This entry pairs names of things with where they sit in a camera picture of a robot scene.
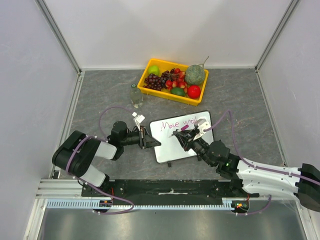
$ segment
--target whiteboard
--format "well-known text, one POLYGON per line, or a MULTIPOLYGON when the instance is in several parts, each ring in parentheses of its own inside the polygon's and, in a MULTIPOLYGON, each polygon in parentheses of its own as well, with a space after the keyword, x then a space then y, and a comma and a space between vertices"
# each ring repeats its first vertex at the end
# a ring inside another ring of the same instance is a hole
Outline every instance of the whiteboard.
MULTIPOLYGON (((187 130, 193 129, 194 122, 198 119, 205 119, 209 123, 211 122, 211 115, 209 111, 201 111, 192 114, 175 116, 171 118, 152 121, 150 123, 150 131, 152 137, 161 142, 161 146, 154 148, 156 161, 160 164, 170 162, 177 159, 188 158, 196 156, 197 154, 190 149, 184 151, 179 141, 175 136, 172 136, 173 131, 181 129, 185 125, 189 125, 187 130)), ((202 136, 202 139, 210 144, 214 141, 213 131, 208 131, 202 136)))

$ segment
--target green melon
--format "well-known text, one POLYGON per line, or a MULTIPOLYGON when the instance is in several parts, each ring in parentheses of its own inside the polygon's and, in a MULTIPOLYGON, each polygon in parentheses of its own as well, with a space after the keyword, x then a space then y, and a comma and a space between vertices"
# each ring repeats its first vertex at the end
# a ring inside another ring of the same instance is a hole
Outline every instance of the green melon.
POLYGON ((202 64, 191 65, 186 69, 184 80, 189 86, 200 85, 204 82, 206 77, 204 66, 208 58, 209 56, 206 58, 206 60, 202 64))

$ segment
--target green avocado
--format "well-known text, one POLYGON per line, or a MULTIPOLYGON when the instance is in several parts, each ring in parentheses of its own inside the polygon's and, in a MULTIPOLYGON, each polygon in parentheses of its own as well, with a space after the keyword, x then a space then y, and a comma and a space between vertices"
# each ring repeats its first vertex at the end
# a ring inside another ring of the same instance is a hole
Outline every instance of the green avocado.
POLYGON ((181 87, 174 87, 171 89, 170 91, 171 94, 174 94, 174 95, 178 95, 178 96, 181 96, 181 97, 184 97, 186 94, 185 94, 185 91, 181 88, 181 87))

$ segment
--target clear bottle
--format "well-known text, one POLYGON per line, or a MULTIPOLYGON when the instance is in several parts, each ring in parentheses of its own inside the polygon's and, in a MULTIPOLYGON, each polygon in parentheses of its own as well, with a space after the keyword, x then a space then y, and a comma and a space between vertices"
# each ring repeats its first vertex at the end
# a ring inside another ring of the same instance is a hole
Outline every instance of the clear bottle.
POLYGON ((135 108, 139 108, 142 106, 143 97, 139 88, 137 88, 136 84, 131 85, 130 98, 133 106, 135 108))

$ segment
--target yellow tray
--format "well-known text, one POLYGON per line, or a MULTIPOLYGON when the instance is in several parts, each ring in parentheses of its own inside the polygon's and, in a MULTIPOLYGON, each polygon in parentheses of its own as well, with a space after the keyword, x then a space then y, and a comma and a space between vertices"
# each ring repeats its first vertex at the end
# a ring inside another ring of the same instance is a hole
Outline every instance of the yellow tray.
POLYGON ((187 95, 186 96, 178 96, 178 95, 171 94, 166 88, 162 89, 161 91, 157 91, 157 90, 148 89, 148 88, 143 87, 146 85, 144 79, 148 77, 148 68, 153 65, 157 65, 159 67, 160 74, 167 71, 167 70, 170 71, 171 69, 174 69, 174 68, 179 68, 181 71, 186 71, 188 68, 187 65, 183 65, 183 64, 179 64, 179 63, 175 63, 175 62, 170 62, 170 61, 164 61, 164 60, 160 60, 160 59, 156 59, 156 58, 151 58, 148 62, 148 65, 146 66, 143 74, 142 74, 142 77, 140 78, 139 83, 138 83, 138 88, 141 90, 142 93, 152 95, 152 96, 157 96, 157 97, 164 98, 164 99, 177 101, 177 102, 184 103, 184 104, 190 104, 190 105, 194 105, 194 106, 197 106, 199 103, 201 103, 202 97, 204 95, 204 91, 206 88, 208 75, 209 75, 208 70, 206 70, 206 69, 204 70, 204 73, 205 73, 204 82, 201 85, 199 85, 199 87, 201 89, 200 96, 198 98, 192 99, 192 98, 189 98, 187 95))

